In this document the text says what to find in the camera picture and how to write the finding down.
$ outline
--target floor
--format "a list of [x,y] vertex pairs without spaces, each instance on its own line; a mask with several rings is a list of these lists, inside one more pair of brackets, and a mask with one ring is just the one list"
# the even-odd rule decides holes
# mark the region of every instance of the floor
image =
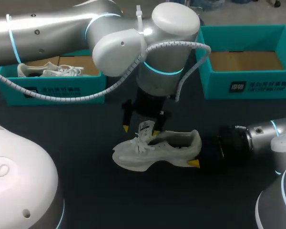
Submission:
[[[85,0],[0,0],[0,16],[20,14],[28,11],[50,11],[71,7]],[[164,0],[115,0],[127,16],[135,16],[135,6],[141,5],[145,16],[151,15],[153,8]],[[207,25],[228,24],[286,24],[286,0],[279,8],[274,8],[266,0],[249,4],[235,4],[226,1],[217,10],[203,12],[201,17]]]

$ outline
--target white coiled cable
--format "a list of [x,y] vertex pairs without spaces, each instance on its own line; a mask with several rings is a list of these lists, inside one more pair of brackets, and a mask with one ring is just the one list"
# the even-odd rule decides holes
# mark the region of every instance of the white coiled cable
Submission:
[[[170,46],[188,46],[188,47],[191,47],[192,49],[200,48],[200,49],[206,50],[205,55],[181,78],[181,80],[178,84],[178,87],[177,87],[177,93],[176,93],[176,98],[175,98],[176,102],[178,102],[179,97],[180,97],[181,88],[182,88],[185,80],[189,77],[189,75],[191,73],[193,73],[206,60],[206,58],[209,56],[209,54],[211,52],[211,48],[205,44],[196,43],[196,42],[162,42],[162,43],[155,44],[155,45],[148,47],[146,50],[146,54],[148,54],[148,52],[153,51],[155,49],[170,47]],[[83,102],[83,101],[98,98],[100,96],[104,96],[104,95],[112,92],[114,89],[116,89],[118,86],[120,86],[124,82],[124,80],[126,80],[126,78],[136,68],[136,66],[138,66],[140,64],[142,58],[143,58],[143,56],[142,56],[142,54],[140,54],[137,57],[137,59],[132,63],[132,65],[126,70],[124,75],[112,86],[108,87],[107,89],[105,89],[101,92],[91,94],[91,95],[87,95],[87,96],[82,96],[82,97],[61,98],[61,97],[53,97],[53,96],[35,93],[35,92],[27,90],[27,89],[13,83],[12,81],[10,81],[9,79],[5,78],[2,75],[0,75],[0,81],[3,82],[4,84],[14,88],[15,90],[21,92],[21,93],[24,93],[26,95],[29,95],[29,96],[37,98],[37,99],[54,101],[54,102],[62,102],[62,103],[64,103],[64,102],[67,102],[67,103]]]

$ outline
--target robotic arm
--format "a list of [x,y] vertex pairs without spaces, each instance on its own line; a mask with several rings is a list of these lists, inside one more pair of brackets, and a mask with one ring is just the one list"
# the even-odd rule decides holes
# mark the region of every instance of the robotic arm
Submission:
[[[148,117],[163,114],[169,96],[179,100],[187,77],[207,58],[209,46],[195,43],[200,20],[190,8],[166,2],[150,18],[126,18],[112,0],[90,0],[53,13],[28,13],[0,18],[0,65],[50,58],[90,49],[96,67],[109,77],[121,78],[104,91],[88,96],[60,98],[22,88],[0,75],[0,80],[42,100],[81,102],[110,93],[139,65],[136,101],[124,104],[123,124],[129,126],[133,111]],[[181,77],[191,49],[205,49],[205,56]]]

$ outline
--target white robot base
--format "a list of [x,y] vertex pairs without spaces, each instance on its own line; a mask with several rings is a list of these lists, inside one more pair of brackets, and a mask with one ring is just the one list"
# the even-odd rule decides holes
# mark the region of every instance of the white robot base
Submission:
[[0,229],[63,229],[64,215],[49,154],[0,126]]

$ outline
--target shoe lace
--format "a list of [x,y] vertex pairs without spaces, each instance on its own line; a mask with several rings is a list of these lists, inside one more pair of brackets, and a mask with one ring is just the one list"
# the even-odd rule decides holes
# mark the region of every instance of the shoe lace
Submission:
[[60,72],[59,74],[57,74],[57,76],[64,76],[66,74],[70,74],[70,76],[77,76],[80,75],[82,73],[81,70],[83,70],[83,67],[74,67],[74,66],[70,66],[70,65],[60,65],[59,66],[61,69],[59,69],[58,71]]
[[143,153],[146,152],[147,149],[154,149],[153,146],[149,146],[145,141],[143,141],[138,133],[135,133],[138,135],[134,139],[130,140],[131,144],[135,146],[136,153]]

